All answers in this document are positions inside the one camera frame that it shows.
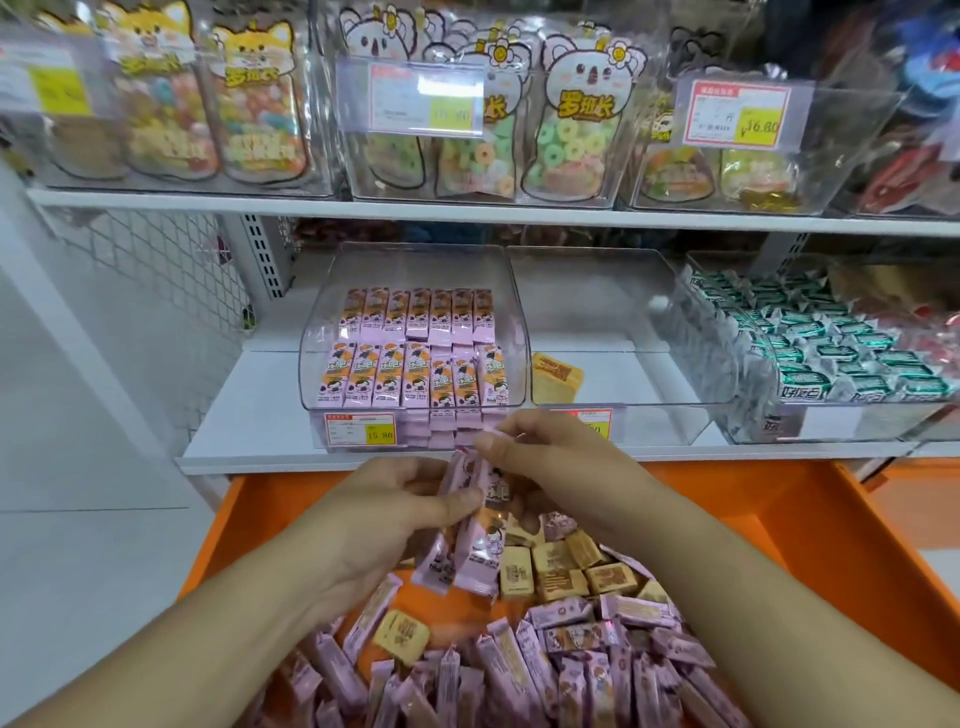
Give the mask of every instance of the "orange tray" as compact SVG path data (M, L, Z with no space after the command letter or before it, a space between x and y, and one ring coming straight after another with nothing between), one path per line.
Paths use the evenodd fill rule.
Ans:
M960 602L876 510L842 466L828 461L651 463L653 475L696 501L864 628L960 691ZM285 528L348 473L247 475L227 497L180 595ZM409 572L400 571L406 578ZM440 597L405 583L395 606L438 643L525 605L460 590ZM344 628L355 620L348 616ZM358 665L369 679L368 643Z

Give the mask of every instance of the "pink candy wrapper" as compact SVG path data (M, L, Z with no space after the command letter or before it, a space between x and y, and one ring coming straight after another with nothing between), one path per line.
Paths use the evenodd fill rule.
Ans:
M493 293L489 288L473 291L473 341L477 344L494 341Z
M651 635L654 651L669 660L699 667L716 667L700 641L669 629L655 629Z
M453 345L473 346L473 291L453 289Z
M593 620L593 607L581 596L570 596L539 607L531 607L527 610L525 619L530 620L534 629L560 627L578 621Z
M330 692L337 699L342 713L356 716L367 707L367 686L353 671L347 655L329 635L322 635L318 645L320 672Z
M687 675L686 679L697 689L697 692L704 697L710 707L713 708L724 722L730 728L752 728L750 720L743 715L743 712L737 708L727 694L717 687L709 675L702 667L695 667Z
M537 637L537 630L526 619L516 626L516 643L520 647L523 660L530 669L530 676L537 686L543 711L553 720L557 719L557 671L550 665L546 652Z
M363 645L366 644L370 635L373 634L376 625L387 613L390 602L394 600L402 584L403 579L394 573L388 573L367 601L367 605L363 608L363 612L360 613L360 617L358 617L357 621L350 627L350 631L347 632L347 636L344 637L344 655L347 656L351 665L356 665L360 650L363 649Z

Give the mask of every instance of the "white shelf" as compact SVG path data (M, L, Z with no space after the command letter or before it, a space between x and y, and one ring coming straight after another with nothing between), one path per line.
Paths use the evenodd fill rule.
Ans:
M306 197L240 197L214 194L107 192L33 187L42 207L125 208L167 212L235 212L291 217L431 220L453 223L569 225L602 228L673 228L714 231L838 232L860 235L960 237L960 221L908 218L800 217L733 213L571 209L465 205L463 203L340 202Z

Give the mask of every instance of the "price label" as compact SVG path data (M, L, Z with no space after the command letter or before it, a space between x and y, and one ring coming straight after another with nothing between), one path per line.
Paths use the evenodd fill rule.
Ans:
M684 144L777 149L791 90L790 86L694 81Z
M587 425L604 440L610 440L610 425L613 421L611 409L565 409L568 415L573 415L580 422Z
M396 419L393 414L327 414L325 421L326 441L332 447L396 445Z

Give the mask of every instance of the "finger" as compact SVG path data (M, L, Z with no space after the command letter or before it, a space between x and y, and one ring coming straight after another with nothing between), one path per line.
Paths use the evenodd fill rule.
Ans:
M414 529L447 528L483 505L479 488L463 488L445 496L421 496L410 500L407 522Z

